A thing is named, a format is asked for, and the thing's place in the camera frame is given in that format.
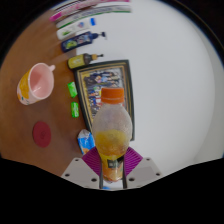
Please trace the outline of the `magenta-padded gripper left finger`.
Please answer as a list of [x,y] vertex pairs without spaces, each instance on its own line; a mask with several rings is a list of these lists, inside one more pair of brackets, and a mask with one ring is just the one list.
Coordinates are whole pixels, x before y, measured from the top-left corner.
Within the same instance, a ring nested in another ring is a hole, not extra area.
[[89,150],[81,158],[74,158],[62,178],[84,188],[101,188],[101,159],[96,148]]

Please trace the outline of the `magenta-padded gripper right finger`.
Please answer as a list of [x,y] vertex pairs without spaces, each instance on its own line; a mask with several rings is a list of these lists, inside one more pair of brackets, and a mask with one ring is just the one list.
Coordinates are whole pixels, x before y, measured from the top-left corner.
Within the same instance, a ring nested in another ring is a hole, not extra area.
[[129,147],[123,157],[123,188],[134,189],[152,183],[162,177],[154,161],[142,157]]

